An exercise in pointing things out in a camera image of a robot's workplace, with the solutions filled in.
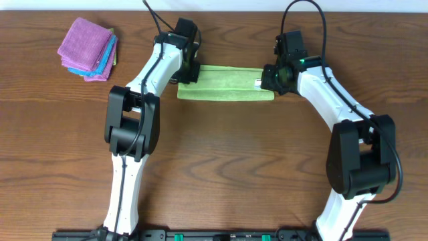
white background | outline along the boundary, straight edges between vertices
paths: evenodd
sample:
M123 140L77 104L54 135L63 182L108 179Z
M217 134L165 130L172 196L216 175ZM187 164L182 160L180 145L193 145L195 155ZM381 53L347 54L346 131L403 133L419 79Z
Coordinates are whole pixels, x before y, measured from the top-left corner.
M148 0L166 11L283 11L292 0ZM316 0L324 11L428 12L428 0ZM0 0L2 10L146 10L141 0ZM314 11L297 3L292 11Z

wood grain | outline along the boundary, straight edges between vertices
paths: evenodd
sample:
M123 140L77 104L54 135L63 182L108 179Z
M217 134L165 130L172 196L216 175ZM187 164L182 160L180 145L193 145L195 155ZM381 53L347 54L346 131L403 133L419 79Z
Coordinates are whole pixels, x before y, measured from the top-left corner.
M201 28L203 64L262 68L281 13L159 13ZM114 27L118 65L107 82L86 83L56 51L77 17ZM401 196L368 206L358 228L388 229L393 240L428 235L428 15L327 13L327 61L365 107L389 114L405 170ZM290 13L320 53L320 18ZM105 218L112 164L104 142L108 92L125 85L152 52L146 12L0 12L0 240L49 240L60 228L92 229ZM140 223L171 229L309 226L330 192L330 132L293 94L273 102L161 100L161 136L144 169ZM393 190L387 188L378 198Z

blue cloth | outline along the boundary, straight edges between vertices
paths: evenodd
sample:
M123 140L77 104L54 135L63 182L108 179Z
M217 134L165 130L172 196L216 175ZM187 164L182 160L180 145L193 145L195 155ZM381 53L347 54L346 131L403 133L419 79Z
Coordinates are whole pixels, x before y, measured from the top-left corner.
M116 36L113 35L112 38L110 39L110 41L108 42L108 46L106 48L106 51L104 52L104 55L102 56L100 64L98 65L96 70L94 70L92 72L88 72L88 71L78 70L75 68L68 68L68 71L70 71L73 74L78 74L81 76L88 76L88 77L93 77L95 75L101 74L104 71L104 68L106 67L108 57L110 56L110 52L112 51L112 48L113 48L115 41L116 41Z

stack of folded cloths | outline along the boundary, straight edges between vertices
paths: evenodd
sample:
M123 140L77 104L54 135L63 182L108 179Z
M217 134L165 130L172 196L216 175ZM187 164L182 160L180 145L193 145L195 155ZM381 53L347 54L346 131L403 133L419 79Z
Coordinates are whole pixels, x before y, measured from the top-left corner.
M106 81L116 64L117 37L81 17L77 18L58 49L62 66L85 81Z

purple cloth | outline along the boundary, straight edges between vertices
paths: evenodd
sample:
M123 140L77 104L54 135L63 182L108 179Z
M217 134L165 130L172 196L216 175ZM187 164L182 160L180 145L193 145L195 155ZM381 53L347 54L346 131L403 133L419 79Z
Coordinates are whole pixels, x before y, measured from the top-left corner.
M108 29L78 17L68 30L58 54L64 66L91 72L98 67L111 37L112 32Z
M110 75L110 71L111 71L111 69L113 67L113 60L114 60L114 55L116 53L117 43L118 43L118 40L116 38L116 41L114 42L114 45L113 45L113 48L112 48L112 51L110 52L110 56L108 56L108 61L107 61L106 67L104 68L104 71L101 74L97 74L97 75L95 75L93 77L84 76L84 80L85 81L87 81L87 82L89 82L89 81L96 81L96 80L107 81L107 79L108 79L108 77Z

